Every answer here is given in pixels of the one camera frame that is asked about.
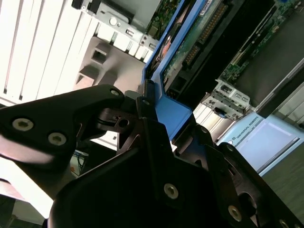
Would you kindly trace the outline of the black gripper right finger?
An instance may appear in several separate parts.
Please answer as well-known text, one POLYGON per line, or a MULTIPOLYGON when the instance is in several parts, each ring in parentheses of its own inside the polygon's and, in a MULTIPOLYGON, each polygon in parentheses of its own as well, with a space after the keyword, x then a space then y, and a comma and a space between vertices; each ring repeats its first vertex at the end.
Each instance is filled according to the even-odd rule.
POLYGON ((175 154, 210 174, 224 219, 236 228, 302 228, 303 223, 231 144, 216 145, 199 124, 184 125, 173 138, 175 154))

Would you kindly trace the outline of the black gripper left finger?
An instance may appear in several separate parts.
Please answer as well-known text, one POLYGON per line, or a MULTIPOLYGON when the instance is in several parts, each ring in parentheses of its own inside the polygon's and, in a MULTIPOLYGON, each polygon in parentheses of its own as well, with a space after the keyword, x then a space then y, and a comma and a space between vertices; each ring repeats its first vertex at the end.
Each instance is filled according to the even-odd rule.
POLYGON ((160 101, 132 99, 112 85, 4 107, 0 111, 1 157, 46 172, 64 170, 76 149, 107 131, 118 133, 118 152, 148 154, 157 185, 173 159, 160 101))

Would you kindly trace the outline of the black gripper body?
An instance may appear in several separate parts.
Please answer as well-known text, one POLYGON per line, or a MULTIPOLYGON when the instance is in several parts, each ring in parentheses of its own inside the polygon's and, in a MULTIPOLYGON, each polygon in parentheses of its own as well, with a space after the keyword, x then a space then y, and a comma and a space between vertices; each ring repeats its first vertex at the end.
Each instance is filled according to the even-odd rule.
POLYGON ((130 150, 66 185, 52 206, 51 228, 229 228, 208 172, 171 159, 154 185, 148 154, 130 150))

